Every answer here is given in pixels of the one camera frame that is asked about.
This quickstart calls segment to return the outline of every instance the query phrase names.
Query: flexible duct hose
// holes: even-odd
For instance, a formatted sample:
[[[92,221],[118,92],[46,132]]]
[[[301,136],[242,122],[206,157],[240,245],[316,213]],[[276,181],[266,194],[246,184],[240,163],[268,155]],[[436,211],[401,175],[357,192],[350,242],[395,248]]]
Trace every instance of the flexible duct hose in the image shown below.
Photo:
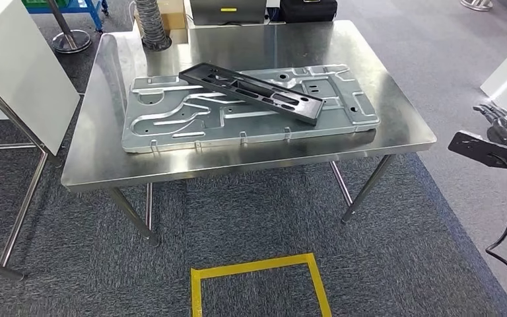
[[[162,51],[172,45],[162,25],[162,17],[156,0],[135,0],[143,27],[143,45],[149,50]]]

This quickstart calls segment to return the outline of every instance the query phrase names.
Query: blue cart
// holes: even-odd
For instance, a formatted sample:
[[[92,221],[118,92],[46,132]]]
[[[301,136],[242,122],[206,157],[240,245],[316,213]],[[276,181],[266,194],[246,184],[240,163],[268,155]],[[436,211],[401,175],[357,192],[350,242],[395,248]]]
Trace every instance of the blue cart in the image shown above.
[[[28,13],[31,15],[39,15],[43,13],[51,13],[50,8],[42,7],[42,8],[26,8]],[[92,3],[92,0],[70,0],[69,4],[66,7],[60,8],[61,13],[90,13],[94,24],[96,25],[96,31],[102,33],[102,21],[100,21],[100,16],[98,16],[98,12],[102,11],[104,15],[110,15],[108,11],[108,3],[106,0],[98,0],[96,6]]]

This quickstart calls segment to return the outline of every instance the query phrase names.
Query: stainless steel table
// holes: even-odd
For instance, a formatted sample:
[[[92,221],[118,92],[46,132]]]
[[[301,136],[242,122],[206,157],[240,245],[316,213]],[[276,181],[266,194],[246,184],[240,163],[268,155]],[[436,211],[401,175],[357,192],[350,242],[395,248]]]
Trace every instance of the stainless steel table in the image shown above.
[[[171,36],[179,36],[172,31]],[[234,70],[347,64],[382,120],[376,131],[231,147],[129,155],[121,147],[127,91],[135,77],[175,75],[200,62]],[[61,183],[73,192],[108,189],[153,245],[152,183],[207,174],[330,162],[347,202],[348,220],[396,154],[425,151],[433,132],[350,21],[189,31],[188,44],[144,52],[137,33],[102,37]],[[351,199],[335,160],[384,158]],[[119,187],[147,184],[143,222]]]

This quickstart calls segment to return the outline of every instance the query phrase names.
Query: yellow floor marking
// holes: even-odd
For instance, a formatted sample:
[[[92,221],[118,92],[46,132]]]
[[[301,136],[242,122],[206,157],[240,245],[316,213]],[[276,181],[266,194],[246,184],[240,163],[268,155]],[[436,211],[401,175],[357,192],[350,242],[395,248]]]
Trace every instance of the yellow floor marking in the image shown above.
[[[327,302],[325,289],[321,282],[320,271],[313,253],[299,254],[296,256],[285,256],[283,258],[275,258],[269,260],[261,260],[242,264],[234,264],[227,266],[212,267],[210,269],[191,269],[191,309],[193,317],[202,317],[203,308],[201,306],[201,280],[213,277],[221,277],[227,275],[249,273],[261,271],[263,269],[274,269],[277,267],[308,264],[310,276],[314,283],[316,296],[320,302],[321,315],[323,317],[331,316],[331,309]]]

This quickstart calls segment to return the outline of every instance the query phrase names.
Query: laptop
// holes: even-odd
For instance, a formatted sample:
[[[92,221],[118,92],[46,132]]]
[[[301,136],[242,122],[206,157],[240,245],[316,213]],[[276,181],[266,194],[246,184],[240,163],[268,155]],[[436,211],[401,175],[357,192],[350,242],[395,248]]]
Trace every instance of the laptop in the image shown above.
[[[195,25],[262,24],[267,0],[190,0]]]

